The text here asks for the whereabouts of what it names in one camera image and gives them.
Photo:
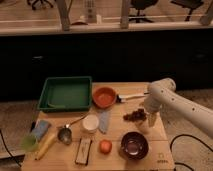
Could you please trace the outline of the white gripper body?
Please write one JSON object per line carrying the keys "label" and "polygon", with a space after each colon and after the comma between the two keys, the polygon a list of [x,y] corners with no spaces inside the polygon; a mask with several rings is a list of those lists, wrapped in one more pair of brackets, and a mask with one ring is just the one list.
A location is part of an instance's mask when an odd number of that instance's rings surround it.
{"label": "white gripper body", "polygon": [[161,109],[162,103],[149,95],[145,98],[143,106],[149,114],[155,114]]}

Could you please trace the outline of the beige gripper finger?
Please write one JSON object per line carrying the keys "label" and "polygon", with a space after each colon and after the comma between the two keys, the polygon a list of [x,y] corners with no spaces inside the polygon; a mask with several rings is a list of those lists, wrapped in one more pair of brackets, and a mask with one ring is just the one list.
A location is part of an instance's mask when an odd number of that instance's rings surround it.
{"label": "beige gripper finger", "polygon": [[157,114],[148,114],[148,125],[150,127],[153,127],[155,125],[155,122],[157,120]]}

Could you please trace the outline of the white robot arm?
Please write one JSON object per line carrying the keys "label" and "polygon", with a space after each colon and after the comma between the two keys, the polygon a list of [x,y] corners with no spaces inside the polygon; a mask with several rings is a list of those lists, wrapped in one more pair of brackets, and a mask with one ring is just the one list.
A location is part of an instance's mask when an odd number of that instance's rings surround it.
{"label": "white robot arm", "polygon": [[149,95],[144,99],[144,109],[149,114],[149,125],[154,125],[154,115],[162,105],[167,105],[213,139],[213,110],[175,93],[176,83],[165,78],[150,83]]}

